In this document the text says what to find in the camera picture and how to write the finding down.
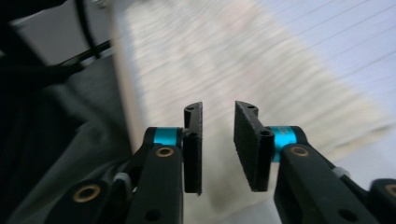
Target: black cable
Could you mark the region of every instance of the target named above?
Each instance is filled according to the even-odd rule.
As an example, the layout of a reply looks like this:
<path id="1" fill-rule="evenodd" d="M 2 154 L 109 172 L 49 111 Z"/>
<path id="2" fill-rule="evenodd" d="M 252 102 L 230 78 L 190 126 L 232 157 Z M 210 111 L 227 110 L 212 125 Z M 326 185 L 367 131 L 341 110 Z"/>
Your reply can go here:
<path id="1" fill-rule="evenodd" d="M 104 51 L 106 49 L 110 49 L 110 48 L 111 48 L 110 41 L 107 40 L 107 41 L 103 42 L 102 44 L 96 46 L 95 49 L 96 49 L 96 51 L 102 52 L 102 51 Z M 59 65 L 64 65 L 69 62 L 81 63 L 82 61 L 87 60 L 87 59 L 91 58 L 92 56 L 93 56 L 92 52 L 90 50 L 86 50 L 86 51 L 74 56 L 71 59 L 68 59 L 62 63 L 59 63 Z"/>
<path id="2" fill-rule="evenodd" d="M 92 54 L 95 56 L 96 59 L 100 59 L 100 53 L 96 49 L 96 45 L 93 41 L 90 28 L 88 27 L 88 19 L 85 13 L 85 5 L 84 0 L 75 0 L 75 6 L 78 14 L 79 25 L 81 27 L 82 33 L 84 34 L 85 41 L 87 42 L 88 46 Z"/>

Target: white surface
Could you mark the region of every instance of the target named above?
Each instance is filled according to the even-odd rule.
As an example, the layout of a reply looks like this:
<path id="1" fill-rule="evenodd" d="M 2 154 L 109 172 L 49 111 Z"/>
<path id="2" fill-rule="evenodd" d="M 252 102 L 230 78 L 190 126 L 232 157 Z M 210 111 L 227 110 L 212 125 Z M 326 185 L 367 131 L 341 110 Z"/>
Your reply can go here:
<path id="1" fill-rule="evenodd" d="M 342 80 L 396 115 L 396 8 L 394 1 L 267 1 L 264 6 L 317 53 Z M 336 161 L 363 188 L 396 178 L 396 131 Z M 259 203 L 221 224 L 280 223 L 273 202 Z"/>
<path id="2" fill-rule="evenodd" d="M 344 11 L 354 11 L 349 8 L 357 8 L 357 12 L 360 12 L 364 3 L 358 2 L 357 4 L 360 5 L 354 7 L 353 4 L 343 2 L 335 5 L 334 10 L 329 10 L 332 8 L 332 3 L 326 6 L 319 6 L 310 1 L 287 3 L 291 5 L 286 4 L 282 7 L 282 4 L 274 2 L 271 5 L 274 8 L 269 8 L 277 18 L 285 20 L 288 17 L 284 15 L 293 15 L 294 18 L 289 18 L 290 21 L 279 20 L 289 23 L 287 27 L 298 35 L 290 35 L 282 25 L 272 19 L 270 13 L 262 11 L 253 1 L 236 3 L 123 0 L 116 1 L 113 6 L 113 12 L 116 12 L 113 14 L 115 29 L 113 37 L 120 84 L 136 143 L 140 143 L 142 132 L 149 125 L 181 126 L 183 105 L 204 101 L 205 194 L 199 200 L 191 196 L 186 198 L 187 223 L 193 223 L 192 217 L 197 217 L 194 223 L 214 223 L 215 216 L 226 216 L 238 208 L 269 196 L 248 192 L 241 167 L 237 164 L 235 154 L 232 154 L 234 153 L 232 142 L 234 100 L 246 100 L 257 105 L 261 109 L 261 120 L 272 122 L 268 124 L 292 122 L 303 126 L 308 132 L 310 141 L 319 150 L 337 147 L 342 144 L 337 142 L 340 139 L 356 140 L 360 137 L 360 140 L 367 140 L 365 135 L 372 135 L 371 128 L 375 125 L 381 127 L 393 120 L 382 115 L 381 111 L 387 110 L 384 106 L 377 102 L 372 104 L 366 101 L 365 97 L 373 99 L 373 96 L 364 95 L 362 92 L 360 96 L 351 93 L 361 90 L 352 81 L 350 74 L 355 75 L 357 73 L 353 71 L 362 71 L 363 68 L 371 66 L 358 66 L 359 60 L 357 60 L 356 63 L 347 64 L 348 68 L 357 64 L 357 69 L 349 68 L 348 76 L 331 67 L 335 73 L 338 72 L 335 75 L 322 67 L 321 62 L 313 59 L 311 55 L 313 49 L 320 58 L 323 57 L 318 50 L 320 49 L 318 46 L 322 46 L 320 41 L 326 43 L 327 37 L 328 40 L 333 40 L 333 37 L 342 31 L 336 30 L 341 27 L 340 22 L 347 20 L 347 17 L 341 19 L 338 17 L 345 17 Z M 304 18 L 304 13 L 301 14 L 297 6 L 302 6 L 303 12 L 314 15 L 314 18 Z M 312 8 L 316 7 L 325 9 L 325 12 L 318 14 L 311 12 Z M 373 12 L 381 13 L 383 9 Z M 305 20 L 306 23 L 298 23 L 298 20 Z M 302 25 L 300 32 L 297 28 L 291 27 L 293 21 L 296 21 L 296 26 Z M 345 24 L 342 26 L 343 29 L 353 26 L 353 22 L 359 20 L 348 22 L 341 23 Z M 316 42 L 310 42 L 304 34 L 311 37 L 318 36 L 318 39 Z M 301 45 L 301 40 L 308 49 Z M 339 47 L 338 42 L 334 43 L 335 46 L 330 45 L 328 48 Z M 332 56 L 338 58 L 334 55 L 342 53 L 342 51 L 334 51 Z M 346 89 L 345 84 L 337 80 L 337 76 L 344 81 L 352 82 L 352 90 Z M 394 80 L 391 76 L 385 78 L 385 83 Z M 344 114 L 340 117 L 332 117 L 337 113 Z M 360 125 L 355 123 L 354 127 L 348 126 L 354 123 L 351 122 L 352 120 L 357 120 Z M 358 146 L 343 145 L 344 148 Z M 362 150 L 363 154 L 359 152 L 355 155 L 373 157 L 373 151 L 372 154 L 365 154 L 367 150 Z M 384 155 L 394 157 L 393 152 L 389 154 L 385 149 L 383 152 Z M 354 176 L 355 171 L 346 168 Z M 263 203 L 260 207 L 271 207 L 271 203 Z M 245 214 L 251 213 L 248 209 L 244 211 Z M 257 215 L 257 218 L 253 220 L 250 214 L 244 219 L 244 215 L 240 213 L 227 220 L 232 223 L 262 223 L 263 219 L 260 218 L 262 213 L 252 214 Z M 276 216 L 266 217 L 265 220 L 268 222 L 264 221 L 264 223 L 274 223 Z"/>

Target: white wall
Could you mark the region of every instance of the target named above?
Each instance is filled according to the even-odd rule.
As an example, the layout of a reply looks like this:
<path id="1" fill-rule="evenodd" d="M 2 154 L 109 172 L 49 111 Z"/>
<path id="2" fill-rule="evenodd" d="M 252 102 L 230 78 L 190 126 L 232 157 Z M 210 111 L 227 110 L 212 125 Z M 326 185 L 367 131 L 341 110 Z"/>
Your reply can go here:
<path id="1" fill-rule="evenodd" d="M 109 17 L 106 9 L 99 9 L 92 1 L 85 3 L 95 43 L 107 41 Z M 74 1 L 69 0 L 13 24 L 48 64 L 61 63 L 88 49 L 80 31 Z"/>

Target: gray fabric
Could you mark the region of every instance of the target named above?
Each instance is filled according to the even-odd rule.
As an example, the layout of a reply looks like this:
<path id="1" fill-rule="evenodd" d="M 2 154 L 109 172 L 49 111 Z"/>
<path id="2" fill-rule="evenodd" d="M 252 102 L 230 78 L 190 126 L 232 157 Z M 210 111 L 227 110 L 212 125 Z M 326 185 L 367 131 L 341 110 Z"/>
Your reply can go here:
<path id="1" fill-rule="evenodd" d="M 47 88 L 70 116 L 84 120 L 57 160 L 8 223 L 43 223 L 51 207 L 77 182 L 113 176 L 131 158 L 117 80 L 111 58 L 92 63 L 63 85 Z"/>

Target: brass screw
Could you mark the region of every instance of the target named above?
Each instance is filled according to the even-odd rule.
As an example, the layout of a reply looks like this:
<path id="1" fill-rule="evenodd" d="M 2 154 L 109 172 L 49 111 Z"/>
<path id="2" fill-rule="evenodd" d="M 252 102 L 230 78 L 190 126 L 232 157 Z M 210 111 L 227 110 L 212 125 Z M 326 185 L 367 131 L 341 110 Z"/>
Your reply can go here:
<path id="1" fill-rule="evenodd" d="M 175 153 L 175 151 L 170 147 L 162 147 L 156 151 L 158 157 L 170 157 Z"/>
<path id="2" fill-rule="evenodd" d="M 387 192 L 392 195 L 393 197 L 396 197 L 396 185 L 386 185 L 385 189 L 387 190 Z"/>
<path id="3" fill-rule="evenodd" d="M 100 187 L 95 184 L 80 188 L 73 196 L 76 203 L 86 203 L 96 198 L 100 193 Z"/>
<path id="4" fill-rule="evenodd" d="M 296 156 L 306 157 L 309 155 L 308 150 L 303 147 L 292 147 L 290 151 Z"/>

